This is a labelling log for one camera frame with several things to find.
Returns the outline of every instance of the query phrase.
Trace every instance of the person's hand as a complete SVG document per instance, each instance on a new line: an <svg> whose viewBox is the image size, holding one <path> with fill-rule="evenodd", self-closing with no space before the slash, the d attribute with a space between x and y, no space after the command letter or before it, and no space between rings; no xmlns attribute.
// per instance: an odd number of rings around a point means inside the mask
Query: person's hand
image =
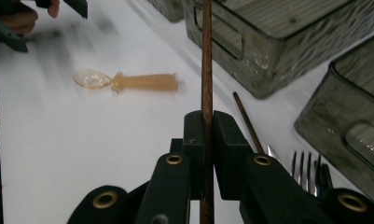
<svg viewBox="0 0 374 224"><path fill-rule="evenodd" d="M17 11L12 15L0 15L0 22L18 35L30 33L38 19L36 11L21 2L15 2Z"/></svg>
<svg viewBox="0 0 374 224"><path fill-rule="evenodd" d="M52 18L58 17L60 0L50 0L50 6L48 7L48 14Z"/></svg>

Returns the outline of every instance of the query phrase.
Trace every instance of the fork tines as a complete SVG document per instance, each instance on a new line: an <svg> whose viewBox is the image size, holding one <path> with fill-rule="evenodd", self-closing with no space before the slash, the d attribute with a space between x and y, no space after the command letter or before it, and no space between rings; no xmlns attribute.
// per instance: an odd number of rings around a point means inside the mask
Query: fork tines
<svg viewBox="0 0 374 224"><path fill-rule="evenodd" d="M312 153L309 152L308 159L305 165L305 152L300 154L297 160L297 152L294 152L294 158L291 165L291 176L298 182L298 184L310 194L318 198L322 198L328 189L332 189L332 181L329 173L329 168L326 164L321 164L321 155L318 156L317 161L312 165Z"/></svg>

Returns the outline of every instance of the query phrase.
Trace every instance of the brass grommet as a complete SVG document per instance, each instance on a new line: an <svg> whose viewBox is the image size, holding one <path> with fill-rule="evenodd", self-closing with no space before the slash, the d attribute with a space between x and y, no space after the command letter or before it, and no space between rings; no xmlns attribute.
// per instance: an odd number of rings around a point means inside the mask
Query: brass grommet
<svg viewBox="0 0 374 224"><path fill-rule="evenodd" d="M271 159L266 156L255 156L254 157L254 162L256 162L259 165L270 165L271 164Z"/></svg>
<svg viewBox="0 0 374 224"><path fill-rule="evenodd" d="M353 196L352 194L340 194L338 195L338 201L345 207L354 212L365 212L367 211L367 205L360 198Z"/></svg>
<svg viewBox="0 0 374 224"><path fill-rule="evenodd" d="M178 155L171 155L166 158L166 162L169 163L170 165L176 165L181 163L183 161L183 158Z"/></svg>
<svg viewBox="0 0 374 224"><path fill-rule="evenodd" d="M104 197L110 197L110 199L103 202ZM107 190L100 193L93 199L93 206L95 208L103 209L113 205L117 200L118 194L113 190Z"/></svg>

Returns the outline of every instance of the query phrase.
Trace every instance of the wooden rod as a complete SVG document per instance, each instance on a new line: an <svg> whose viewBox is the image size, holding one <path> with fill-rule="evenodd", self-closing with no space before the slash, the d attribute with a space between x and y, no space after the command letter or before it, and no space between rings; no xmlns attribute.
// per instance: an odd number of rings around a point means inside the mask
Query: wooden rod
<svg viewBox="0 0 374 224"><path fill-rule="evenodd" d="M245 112L244 106L242 105L242 101L239 98L239 95L235 91L233 93L233 97L236 100L236 104L239 107L240 112L242 113L242 118L244 119L244 123L247 126L248 132L251 135L251 138L253 139L254 145L256 146L256 151L258 153L265 154L265 151L262 148L262 145L259 142L258 136L256 135L256 131L253 128L253 124L251 123L250 119L247 116L247 113Z"/></svg>
<svg viewBox="0 0 374 224"><path fill-rule="evenodd" d="M213 168L213 59L212 59L212 0L203 2L201 59L201 113L205 134L204 196L201 199L201 224L214 224Z"/></svg>

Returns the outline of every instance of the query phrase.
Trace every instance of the spoon handle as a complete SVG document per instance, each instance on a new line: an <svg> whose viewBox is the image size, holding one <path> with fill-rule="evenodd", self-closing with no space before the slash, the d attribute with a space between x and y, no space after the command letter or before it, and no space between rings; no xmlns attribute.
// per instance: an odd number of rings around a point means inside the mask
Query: spoon handle
<svg viewBox="0 0 374 224"><path fill-rule="evenodd" d="M117 73L112 80L112 90L116 92L121 91L123 88L175 91L177 86L177 76L175 74L125 77L122 73Z"/></svg>

